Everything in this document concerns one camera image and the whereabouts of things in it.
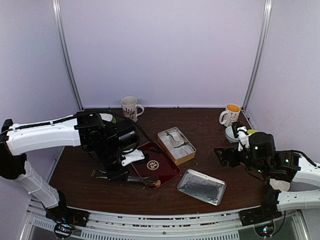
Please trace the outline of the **beige illustrated tin lid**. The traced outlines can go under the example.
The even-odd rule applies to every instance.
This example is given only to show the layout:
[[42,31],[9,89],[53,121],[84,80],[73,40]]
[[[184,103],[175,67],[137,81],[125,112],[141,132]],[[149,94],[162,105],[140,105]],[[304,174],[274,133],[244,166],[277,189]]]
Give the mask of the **beige illustrated tin lid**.
[[188,169],[176,188],[190,197],[218,206],[223,199],[227,183],[193,169]]

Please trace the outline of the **dark red lacquer tray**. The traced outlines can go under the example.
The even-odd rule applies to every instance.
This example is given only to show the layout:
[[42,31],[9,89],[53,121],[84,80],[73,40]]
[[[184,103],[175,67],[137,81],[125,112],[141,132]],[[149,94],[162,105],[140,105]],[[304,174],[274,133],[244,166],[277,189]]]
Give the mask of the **dark red lacquer tray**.
[[[143,152],[145,158],[133,162],[131,166],[139,177],[159,177],[161,185],[164,185],[180,175],[180,168],[157,143],[148,142],[138,149]],[[147,186],[152,190],[159,187]]]

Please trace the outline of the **white round chocolate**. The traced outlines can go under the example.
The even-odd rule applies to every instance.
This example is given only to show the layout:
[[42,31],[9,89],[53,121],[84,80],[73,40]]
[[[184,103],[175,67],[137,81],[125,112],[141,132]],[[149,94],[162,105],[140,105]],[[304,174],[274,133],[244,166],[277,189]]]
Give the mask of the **white round chocolate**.
[[176,142],[179,142],[180,141],[180,137],[178,135],[173,135],[172,136],[173,140],[176,141]]

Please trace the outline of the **black tongs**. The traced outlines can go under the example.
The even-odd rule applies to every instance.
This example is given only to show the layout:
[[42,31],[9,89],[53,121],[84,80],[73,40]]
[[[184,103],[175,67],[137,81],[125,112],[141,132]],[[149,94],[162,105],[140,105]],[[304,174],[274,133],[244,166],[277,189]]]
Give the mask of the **black tongs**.
[[94,170],[91,174],[93,178],[96,179],[106,179],[110,182],[132,182],[132,183],[140,183],[145,185],[146,187],[152,187],[155,188],[155,182],[157,180],[160,180],[158,176],[147,176],[147,177],[141,177],[141,176],[132,176],[128,175],[128,173],[120,173],[120,174],[114,174],[107,173],[101,170]]

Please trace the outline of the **brown round chocolate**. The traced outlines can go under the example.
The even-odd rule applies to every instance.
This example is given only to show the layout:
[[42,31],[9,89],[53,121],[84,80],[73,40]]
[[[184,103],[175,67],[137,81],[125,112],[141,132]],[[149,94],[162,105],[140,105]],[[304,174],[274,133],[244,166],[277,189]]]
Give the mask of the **brown round chocolate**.
[[161,185],[161,181],[160,180],[157,180],[154,184],[154,187],[155,188],[158,188],[159,186]]

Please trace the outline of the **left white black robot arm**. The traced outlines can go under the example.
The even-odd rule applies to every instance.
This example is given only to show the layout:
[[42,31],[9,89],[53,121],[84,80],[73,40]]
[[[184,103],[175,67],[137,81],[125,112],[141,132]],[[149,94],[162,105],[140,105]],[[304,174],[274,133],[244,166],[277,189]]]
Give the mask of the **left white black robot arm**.
[[113,123],[109,113],[80,111],[64,118],[29,123],[7,119],[0,133],[0,175],[23,186],[61,222],[72,218],[61,191],[44,182],[27,160],[27,153],[54,147],[81,147],[95,153],[109,181],[126,181],[127,166],[145,158],[138,149],[140,138],[130,119]]

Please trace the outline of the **white rectangular chocolate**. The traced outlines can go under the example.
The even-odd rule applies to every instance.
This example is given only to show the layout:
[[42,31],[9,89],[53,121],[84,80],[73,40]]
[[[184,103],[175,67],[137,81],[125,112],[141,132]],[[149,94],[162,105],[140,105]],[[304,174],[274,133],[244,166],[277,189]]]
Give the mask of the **white rectangular chocolate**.
[[183,148],[188,154],[190,154],[192,151],[188,147]]

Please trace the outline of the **beige chocolate tin box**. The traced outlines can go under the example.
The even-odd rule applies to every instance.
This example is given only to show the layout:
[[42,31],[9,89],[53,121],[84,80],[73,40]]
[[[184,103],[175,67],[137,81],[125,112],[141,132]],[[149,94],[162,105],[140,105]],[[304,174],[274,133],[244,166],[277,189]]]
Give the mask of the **beige chocolate tin box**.
[[[160,136],[163,133],[168,133],[172,130],[179,130],[182,133],[182,137],[180,137],[180,141],[174,141],[173,136],[172,136],[172,141],[171,141],[171,145],[170,146],[165,146],[164,142],[160,139]],[[162,149],[168,154],[168,156],[170,157],[170,159],[177,165],[182,165],[192,159],[195,158],[196,156],[196,148],[192,145],[192,143],[188,140],[188,138],[183,134],[183,132],[178,128],[178,127],[172,127],[169,129],[166,129],[164,131],[161,131],[157,134],[157,141],[158,144],[162,147]],[[190,145],[194,148],[194,152],[192,152],[191,154],[188,154],[185,150],[184,147],[186,147],[187,145]],[[180,159],[174,159],[170,150],[172,150],[173,148],[181,148],[185,151],[184,157],[180,158]]]

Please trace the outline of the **pale blue bowl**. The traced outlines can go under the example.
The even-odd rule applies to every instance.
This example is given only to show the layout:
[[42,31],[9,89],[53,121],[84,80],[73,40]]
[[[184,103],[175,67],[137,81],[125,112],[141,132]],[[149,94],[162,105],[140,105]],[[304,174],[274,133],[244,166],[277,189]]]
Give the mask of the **pale blue bowl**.
[[232,126],[228,126],[225,129],[225,138],[230,142],[230,143],[237,143],[239,139],[234,136],[234,132],[232,129]]

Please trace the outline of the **white paper cup liner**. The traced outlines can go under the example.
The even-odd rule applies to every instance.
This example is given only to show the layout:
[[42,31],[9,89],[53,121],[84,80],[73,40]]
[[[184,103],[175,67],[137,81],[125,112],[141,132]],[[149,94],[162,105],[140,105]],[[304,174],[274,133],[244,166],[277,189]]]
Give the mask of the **white paper cup liner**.
[[180,158],[183,158],[186,152],[181,148],[173,148],[172,150],[170,150],[170,153],[174,159],[178,160]]
[[167,132],[164,132],[160,137],[159,137],[163,142],[171,142],[172,136],[168,134]]
[[168,132],[173,137],[182,137],[182,133],[178,129],[174,129]]
[[194,150],[194,148],[191,146],[191,145],[187,145],[186,146],[186,149],[187,149],[187,152],[189,153],[189,154],[191,154],[191,153],[193,153],[195,150]]

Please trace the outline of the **tall floral beige mug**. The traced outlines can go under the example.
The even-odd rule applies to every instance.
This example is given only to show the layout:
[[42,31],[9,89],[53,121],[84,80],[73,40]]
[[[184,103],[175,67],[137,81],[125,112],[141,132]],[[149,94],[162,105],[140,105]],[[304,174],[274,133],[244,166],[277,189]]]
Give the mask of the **tall floral beige mug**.
[[122,98],[120,103],[123,115],[134,122],[137,122],[138,117],[141,116],[145,111],[144,106],[139,104],[138,99],[133,96],[127,96]]

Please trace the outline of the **front aluminium rail frame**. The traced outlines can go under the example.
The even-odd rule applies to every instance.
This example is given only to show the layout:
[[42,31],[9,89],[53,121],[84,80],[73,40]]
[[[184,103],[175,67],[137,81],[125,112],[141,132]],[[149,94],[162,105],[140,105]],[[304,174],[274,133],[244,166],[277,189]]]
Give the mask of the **front aluminium rail frame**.
[[[243,209],[183,215],[141,215],[94,211],[89,212],[86,227],[76,226],[66,240],[311,240],[300,210],[287,211],[280,217],[260,224],[242,226]],[[275,235],[263,237],[263,224],[274,224]],[[31,197],[22,220],[18,240],[58,240],[56,223],[46,218],[41,203]]]

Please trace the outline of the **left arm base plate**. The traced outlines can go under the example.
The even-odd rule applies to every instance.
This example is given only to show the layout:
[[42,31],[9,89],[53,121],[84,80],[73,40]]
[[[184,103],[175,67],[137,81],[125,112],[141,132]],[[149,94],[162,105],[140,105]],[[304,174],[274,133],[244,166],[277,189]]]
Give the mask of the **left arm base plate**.
[[90,213],[85,210],[67,208],[66,211],[56,210],[53,208],[45,208],[46,217],[60,224],[70,226],[86,227]]

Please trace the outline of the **aluminium frame post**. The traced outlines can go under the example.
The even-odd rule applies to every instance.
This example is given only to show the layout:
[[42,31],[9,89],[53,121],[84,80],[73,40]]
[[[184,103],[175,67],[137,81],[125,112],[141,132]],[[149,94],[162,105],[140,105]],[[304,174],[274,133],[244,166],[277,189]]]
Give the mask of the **aluminium frame post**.
[[66,35],[65,35],[64,25],[63,25],[63,17],[61,12],[61,1],[52,0],[52,6],[53,6],[53,14],[54,14],[54,18],[55,18],[55,22],[58,30],[63,62],[66,69],[67,77],[70,83],[71,91],[75,99],[77,108],[78,110],[81,111],[84,109],[84,107],[80,98],[79,90],[76,84],[76,80],[75,80],[75,76],[74,76],[74,72],[71,64],[71,59],[68,51],[67,40],[66,40]]
[[252,97],[254,86],[257,81],[260,66],[262,63],[263,53],[266,46],[269,29],[270,29],[271,18],[272,18],[272,7],[273,7],[272,0],[264,1],[264,10],[262,15],[262,22],[260,27],[260,34],[259,34],[256,54],[253,62],[253,67],[252,67],[252,71],[249,79],[248,88],[247,88],[243,105],[242,105],[242,111],[244,113],[248,111],[250,99]]

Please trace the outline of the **right aluminium frame post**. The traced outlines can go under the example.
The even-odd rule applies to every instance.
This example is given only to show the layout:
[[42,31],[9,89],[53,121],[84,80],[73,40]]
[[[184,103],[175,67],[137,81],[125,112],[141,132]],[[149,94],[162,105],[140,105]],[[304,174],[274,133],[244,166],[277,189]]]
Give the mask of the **right aluminium frame post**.
[[248,88],[247,88],[243,105],[242,105],[242,111],[244,113],[248,111],[250,99],[252,97],[254,86],[257,81],[260,66],[262,63],[263,53],[266,46],[269,29],[270,29],[271,18],[272,18],[272,7],[273,7],[272,0],[264,1],[264,10],[262,15],[262,22],[260,27],[260,34],[259,34],[256,54],[253,62],[253,67],[252,67],[252,71],[249,79]]

